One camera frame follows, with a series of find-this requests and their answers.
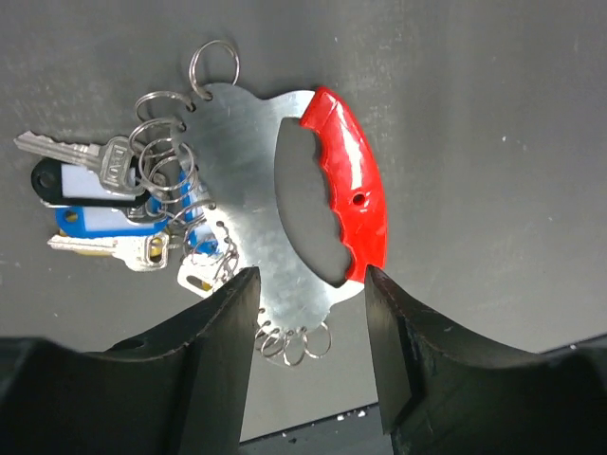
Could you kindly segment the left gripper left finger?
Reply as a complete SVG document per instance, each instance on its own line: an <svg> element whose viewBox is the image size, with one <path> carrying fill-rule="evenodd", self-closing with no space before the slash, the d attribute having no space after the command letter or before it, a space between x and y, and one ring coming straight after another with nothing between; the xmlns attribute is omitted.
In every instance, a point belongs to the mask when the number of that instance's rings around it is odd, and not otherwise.
<svg viewBox="0 0 607 455"><path fill-rule="evenodd" d="M241 270L209 298L104 352L39 337L1 341L5 454L234 454L261 277Z"/></svg>

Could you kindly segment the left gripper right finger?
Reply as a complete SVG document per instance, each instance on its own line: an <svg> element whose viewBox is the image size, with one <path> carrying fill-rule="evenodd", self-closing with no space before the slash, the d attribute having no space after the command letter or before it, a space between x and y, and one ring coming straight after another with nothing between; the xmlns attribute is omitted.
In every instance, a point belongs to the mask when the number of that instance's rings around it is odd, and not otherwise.
<svg viewBox="0 0 607 455"><path fill-rule="evenodd" d="M396 454L602 454L606 338L541 354L471 331L369 267L366 317Z"/></svg>

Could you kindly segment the metal key holder red handle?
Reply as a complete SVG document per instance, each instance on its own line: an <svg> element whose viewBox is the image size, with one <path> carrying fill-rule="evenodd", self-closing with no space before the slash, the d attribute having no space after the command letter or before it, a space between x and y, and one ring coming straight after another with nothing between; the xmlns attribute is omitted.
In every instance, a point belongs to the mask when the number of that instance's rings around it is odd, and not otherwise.
<svg viewBox="0 0 607 455"><path fill-rule="evenodd" d="M262 277L259 353L314 357L309 338L327 329L331 308L356 296L368 266L387 260L388 208L372 148L348 104L326 87L289 91L270 99L237 82L202 84L191 59L189 93L143 95L136 108L158 99L180 101L172 115L141 118L132 138L163 130L186 168L192 191L206 188L205 221L225 248L221 272L256 266ZM302 259L285 231L276 192L276 149L282 123L292 119L321 145L319 165L328 184L328 206L340 226L350 262L340 285L322 279Z"/></svg>

